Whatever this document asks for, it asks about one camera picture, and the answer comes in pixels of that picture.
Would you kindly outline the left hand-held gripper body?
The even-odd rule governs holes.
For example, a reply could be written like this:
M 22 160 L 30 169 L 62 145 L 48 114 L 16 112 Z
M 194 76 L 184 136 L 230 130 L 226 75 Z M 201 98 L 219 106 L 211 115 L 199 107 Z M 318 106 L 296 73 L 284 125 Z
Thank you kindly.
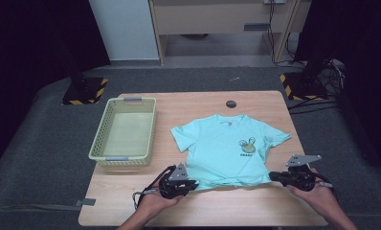
M 185 182 L 189 180 L 186 167 L 183 163 L 178 166 L 167 167 L 161 175 L 158 182 L 159 192 L 164 198 L 174 198 L 176 196 L 186 196 L 189 191 L 182 188 Z

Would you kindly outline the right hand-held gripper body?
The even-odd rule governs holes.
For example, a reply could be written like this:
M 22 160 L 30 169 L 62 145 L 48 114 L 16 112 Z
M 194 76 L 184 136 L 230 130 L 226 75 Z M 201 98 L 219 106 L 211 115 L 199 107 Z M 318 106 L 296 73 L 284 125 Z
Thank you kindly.
M 309 192 L 315 186 L 316 175 L 309 169 L 308 164 L 314 161 L 321 160 L 320 155 L 296 155 L 285 163 L 288 167 L 287 172 L 277 172 L 276 180 L 283 187 L 287 185 L 294 186 L 301 191 Z

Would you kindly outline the light blue t-shirt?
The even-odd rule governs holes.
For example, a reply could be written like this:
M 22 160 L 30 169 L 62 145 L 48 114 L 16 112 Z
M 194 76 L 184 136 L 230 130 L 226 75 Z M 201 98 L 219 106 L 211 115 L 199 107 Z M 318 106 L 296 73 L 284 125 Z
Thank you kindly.
M 269 150 L 291 138 L 245 114 L 212 115 L 170 130 L 177 148 L 188 154 L 188 175 L 199 191 L 217 187 L 253 187 L 269 183 Z

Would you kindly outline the person's right hand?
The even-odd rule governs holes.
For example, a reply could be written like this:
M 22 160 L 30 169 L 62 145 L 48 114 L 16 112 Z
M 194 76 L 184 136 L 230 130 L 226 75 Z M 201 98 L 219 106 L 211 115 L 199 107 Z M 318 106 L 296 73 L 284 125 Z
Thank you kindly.
M 292 185 L 287 185 L 286 189 L 292 195 L 308 203 L 320 215 L 329 214 L 339 207 L 339 203 L 331 190 L 320 183 L 316 183 L 315 187 L 309 192 L 299 190 Z

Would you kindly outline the person's left hand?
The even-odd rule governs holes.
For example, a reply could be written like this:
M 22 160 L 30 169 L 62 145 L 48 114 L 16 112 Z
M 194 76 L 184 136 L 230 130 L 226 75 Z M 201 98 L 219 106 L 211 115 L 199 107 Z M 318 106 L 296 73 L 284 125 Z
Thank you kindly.
M 144 221 L 149 221 L 157 217 L 162 211 L 167 208 L 177 205 L 182 199 L 183 195 L 176 196 L 168 199 L 162 197 L 159 193 L 145 195 L 140 202 L 135 214 Z

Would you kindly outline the pale green plastic basket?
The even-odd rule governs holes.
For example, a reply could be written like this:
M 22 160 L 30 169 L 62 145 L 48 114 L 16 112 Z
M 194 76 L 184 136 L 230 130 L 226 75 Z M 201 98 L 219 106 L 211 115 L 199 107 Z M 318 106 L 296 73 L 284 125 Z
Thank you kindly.
M 101 166 L 147 166 L 156 116 L 155 98 L 110 99 L 88 157 Z

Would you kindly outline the grey tape strip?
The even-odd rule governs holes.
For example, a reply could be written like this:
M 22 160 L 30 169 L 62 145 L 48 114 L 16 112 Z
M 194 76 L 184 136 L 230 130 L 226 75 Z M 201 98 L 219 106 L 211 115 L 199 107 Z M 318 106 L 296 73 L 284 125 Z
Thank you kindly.
M 74 206 L 75 207 L 82 207 L 83 205 L 94 206 L 95 203 L 96 203 L 96 200 L 94 198 L 83 198 L 83 199 L 77 199 L 75 201 Z

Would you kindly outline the black yellow striped stand base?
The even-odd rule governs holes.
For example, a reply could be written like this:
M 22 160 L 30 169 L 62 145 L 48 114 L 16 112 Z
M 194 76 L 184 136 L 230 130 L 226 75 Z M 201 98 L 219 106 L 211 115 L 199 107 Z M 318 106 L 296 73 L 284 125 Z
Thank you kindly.
M 106 78 L 88 78 L 72 82 L 63 96 L 63 104 L 96 104 L 108 83 Z
M 283 73 L 280 81 L 290 101 L 326 100 L 325 86 L 317 78 L 307 78 L 302 73 Z

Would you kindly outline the white cabinet panel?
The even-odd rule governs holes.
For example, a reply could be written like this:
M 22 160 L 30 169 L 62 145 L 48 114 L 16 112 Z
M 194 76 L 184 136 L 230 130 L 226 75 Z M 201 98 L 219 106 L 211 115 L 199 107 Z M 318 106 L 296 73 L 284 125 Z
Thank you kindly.
M 148 0 L 89 0 L 111 60 L 158 60 Z

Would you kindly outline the beige wooden desk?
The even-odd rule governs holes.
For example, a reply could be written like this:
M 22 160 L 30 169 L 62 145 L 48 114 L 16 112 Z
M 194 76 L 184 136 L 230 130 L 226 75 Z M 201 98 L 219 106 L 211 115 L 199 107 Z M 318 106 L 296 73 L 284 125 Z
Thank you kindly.
M 299 33 L 312 0 L 148 0 L 160 60 L 170 35 L 263 32 L 272 60 Z

